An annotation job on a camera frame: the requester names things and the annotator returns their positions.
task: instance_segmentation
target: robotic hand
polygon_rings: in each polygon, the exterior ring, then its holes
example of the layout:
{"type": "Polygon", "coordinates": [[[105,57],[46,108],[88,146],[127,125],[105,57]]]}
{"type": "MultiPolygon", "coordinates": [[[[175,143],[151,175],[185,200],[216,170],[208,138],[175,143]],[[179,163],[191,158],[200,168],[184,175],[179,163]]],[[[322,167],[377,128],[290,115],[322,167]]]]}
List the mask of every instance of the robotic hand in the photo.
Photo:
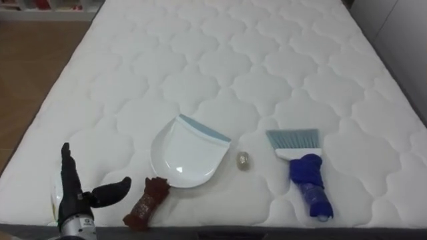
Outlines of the robotic hand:
{"type": "Polygon", "coordinates": [[[125,177],[119,183],[103,185],[84,193],[68,143],[62,146],[61,155],[61,184],[55,186],[55,199],[59,206],[54,210],[57,211],[55,214],[60,232],[56,240],[96,240],[91,208],[107,207],[121,201],[130,190],[131,179],[125,177]]]}

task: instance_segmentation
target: wooden floor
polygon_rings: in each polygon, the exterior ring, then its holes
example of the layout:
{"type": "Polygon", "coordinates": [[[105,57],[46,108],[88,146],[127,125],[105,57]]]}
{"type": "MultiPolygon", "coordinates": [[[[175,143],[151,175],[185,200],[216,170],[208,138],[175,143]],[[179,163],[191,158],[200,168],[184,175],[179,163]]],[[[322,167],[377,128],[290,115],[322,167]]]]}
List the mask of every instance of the wooden floor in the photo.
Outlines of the wooden floor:
{"type": "Polygon", "coordinates": [[[89,25],[0,22],[0,172],[89,25]]]}

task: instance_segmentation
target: brush bristles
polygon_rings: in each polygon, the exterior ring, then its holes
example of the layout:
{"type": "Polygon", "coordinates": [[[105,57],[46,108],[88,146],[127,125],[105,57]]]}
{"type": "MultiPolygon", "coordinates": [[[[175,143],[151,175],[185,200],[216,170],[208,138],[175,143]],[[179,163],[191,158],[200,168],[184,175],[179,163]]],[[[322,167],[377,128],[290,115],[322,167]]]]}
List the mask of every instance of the brush bristles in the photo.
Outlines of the brush bristles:
{"type": "Polygon", "coordinates": [[[318,148],[320,146],[317,129],[269,130],[266,133],[274,149],[318,148]]]}

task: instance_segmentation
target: mattress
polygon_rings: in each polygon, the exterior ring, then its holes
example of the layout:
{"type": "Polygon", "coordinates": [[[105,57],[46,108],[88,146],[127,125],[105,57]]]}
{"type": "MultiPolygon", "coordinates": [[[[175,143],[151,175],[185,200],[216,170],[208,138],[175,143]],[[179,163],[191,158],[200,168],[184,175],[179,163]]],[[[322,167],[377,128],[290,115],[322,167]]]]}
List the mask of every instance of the mattress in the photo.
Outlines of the mattress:
{"type": "Polygon", "coordinates": [[[154,227],[427,227],[427,130],[340,0],[107,0],[0,178],[0,223],[55,224],[51,176],[70,142],[84,191],[133,179],[93,210],[123,226],[155,176],[153,138],[180,113],[232,146],[206,184],[171,190],[154,227]],[[327,223],[265,134],[306,128],[321,135],[327,223]]]}

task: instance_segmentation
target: blue rubber edge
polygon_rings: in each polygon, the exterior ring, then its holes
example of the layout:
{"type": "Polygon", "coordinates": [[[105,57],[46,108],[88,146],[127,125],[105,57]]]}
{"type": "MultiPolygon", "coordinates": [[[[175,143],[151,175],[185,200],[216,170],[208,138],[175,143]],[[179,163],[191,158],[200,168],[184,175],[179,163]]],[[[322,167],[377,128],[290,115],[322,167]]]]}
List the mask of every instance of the blue rubber edge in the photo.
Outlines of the blue rubber edge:
{"type": "Polygon", "coordinates": [[[206,135],[222,140],[222,141],[226,141],[226,142],[231,142],[232,140],[224,135],[222,135],[221,133],[218,133],[217,131],[206,127],[205,125],[199,123],[198,121],[189,118],[187,116],[185,116],[184,114],[179,114],[179,117],[181,117],[186,123],[190,124],[192,127],[194,127],[195,129],[201,131],[202,133],[205,133],[206,135]]]}

